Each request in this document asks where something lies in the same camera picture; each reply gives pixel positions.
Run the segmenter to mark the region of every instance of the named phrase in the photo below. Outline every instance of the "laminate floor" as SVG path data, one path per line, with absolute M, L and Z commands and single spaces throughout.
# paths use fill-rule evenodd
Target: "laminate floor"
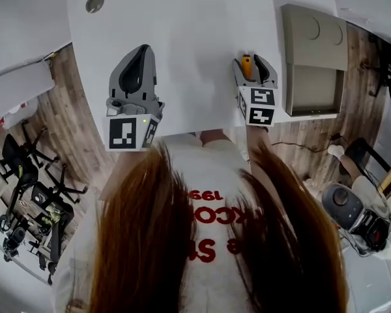
M 371 65 L 378 65 L 375 46 L 369 42 L 369 33 L 353 25 L 347 26 L 349 43 L 349 69 L 345 80 L 345 91 L 341 113 L 336 119 L 304 121 L 297 123 L 276 124 L 270 129 L 273 143 L 286 142 L 307 145 L 315 150 L 325 149 L 330 137 L 339 132 L 347 140 L 364 137 L 373 145 L 383 116 L 385 90 L 377 98 L 369 96 L 378 83 L 379 75 L 360 68 L 362 60 Z M 49 156 L 58 154 L 59 164 L 52 170 L 58 176 L 61 163 L 67 163 L 69 180 L 72 186 L 82 189 L 89 186 L 89 191 L 81 197 L 81 202 L 74 206 L 74 221 L 68 229 L 68 236 L 74 233 L 91 199 L 97 198 L 108 179 L 118 157 L 117 153 L 107 153 L 100 140 L 87 100 L 81 85 L 72 46 L 64 48 L 50 60 L 51 73 L 55 87 L 39 96 L 37 112 L 29 119 L 28 132 L 34 138 L 46 125 L 48 132 L 40 141 L 40 149 Z M 11 133 L 18 143 L 23 143 L 20 124 L 10 130 L 0 130 L 0 154 L 7 133 Z M 236 136 L 238 146 L 244 148 L 243 128 L 230 132 Z M 295 145 L 279 144 L 275 152 L 290 165 L 301 177 L 311 177 L 316 186 L 323 186 L 341 179 L 338 161 L 326 151 L 312 153 Z M 45 185 L 50 181 L 41 173 Z M 30 200 L 30 191 L 24 196 L 28 207 L 18 206 L 21 213 L 35 213 L 35 206 Z

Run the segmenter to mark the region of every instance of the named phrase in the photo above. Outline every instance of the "white cloth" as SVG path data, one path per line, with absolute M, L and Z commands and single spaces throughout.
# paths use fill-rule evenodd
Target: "white cloth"
M 386 202 L 388 206 L 386 207 L 377 188 L 367 177 L 363 175 L 359 176 L 352 185 L 352 191 L 362 200 L 362 203 L 366 207 L 372 206 L 381 216 L 391 215 L 391 200 Z M 374 256 L 382 260 L 391 259 L 391 233 L 388 236 L 388 242 L 385 249 L 374 254 Z
M 189 134 L 165 137 L 163 141 L 174 169 L 182 172 L 191 190 L 197 219 L 197 254 L 188 260 L 184 276 L 185 312 L 251 312 L 226 224 L 243 218 L 235 198 L 249 196 L 237 173 L 241 168 L 249 170 L 246 161 L 229 141 L 218 140 L 202 147 L 201 141 Z M 61 256 L 53 279 L 54 312 L 65 312 L 74 281 L 73 298 L 89 302 L 99 205 L 97 202 L 97 207 L 87 212 Z

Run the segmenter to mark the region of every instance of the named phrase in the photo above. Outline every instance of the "person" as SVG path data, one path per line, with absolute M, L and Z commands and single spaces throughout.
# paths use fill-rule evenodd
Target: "person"
M 385 200 L 384 196 L 378 192 L 377 187 L 364 175 L 361 174 L 355 162 L 345 154 L 341 145 L 330 145 L 327 152 L 335 156 L 353 181 L 352 191 L 361 199 L 366 207 L 373 207 L 381 216 L 387 216 L 391 219 L 391 199 Z M 382 260 L 391 259 L 391 232 L 388 236 L 386 247 L 374 254 Z
M 330 219 L 246 127 L 122 153 L 53 281 L 54 312 L 346 312 Z

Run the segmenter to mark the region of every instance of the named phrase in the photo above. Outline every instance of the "white tabletop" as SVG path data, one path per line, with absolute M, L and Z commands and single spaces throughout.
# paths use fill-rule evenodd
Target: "white tabletop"
M 166 103 L 157 136 L 244 124 L 237 110 L 234 58 L 256 53 L 278 73 L 274 122 L 293 121 L 285 108 L 285 53 L 280 6 L 296 3 L 331 14 L 334 0 L 68 0 L 70 30 L 83 88 L 103 136 L 109 77 L 131 50 L 149 44 Z

